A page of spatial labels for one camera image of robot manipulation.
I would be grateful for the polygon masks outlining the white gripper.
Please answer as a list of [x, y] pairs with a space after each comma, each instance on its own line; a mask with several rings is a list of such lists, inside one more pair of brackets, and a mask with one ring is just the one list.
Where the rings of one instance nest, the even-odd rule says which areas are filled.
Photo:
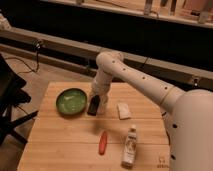
[[100, 97], [100, 103], [105, 104], [108, 102], [108, 92], [110, 86], [108, 84], [100, 84], [97, 81], [93, 81], [91, 84], [91, 91], [89, 93], [89, 99], [98, 95]]

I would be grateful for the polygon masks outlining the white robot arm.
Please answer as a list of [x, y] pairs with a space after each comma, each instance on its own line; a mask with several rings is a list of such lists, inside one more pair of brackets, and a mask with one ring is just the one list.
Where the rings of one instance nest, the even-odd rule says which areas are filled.
[[213, 171], [213, 92], [184, 91], [125, 65], [123, 59], [118, 51], [97, 55], [90, 93], [100, 97], [96, 111], [106, 111], [112, 79], [125, 81], [171, 116], [169, 171]]

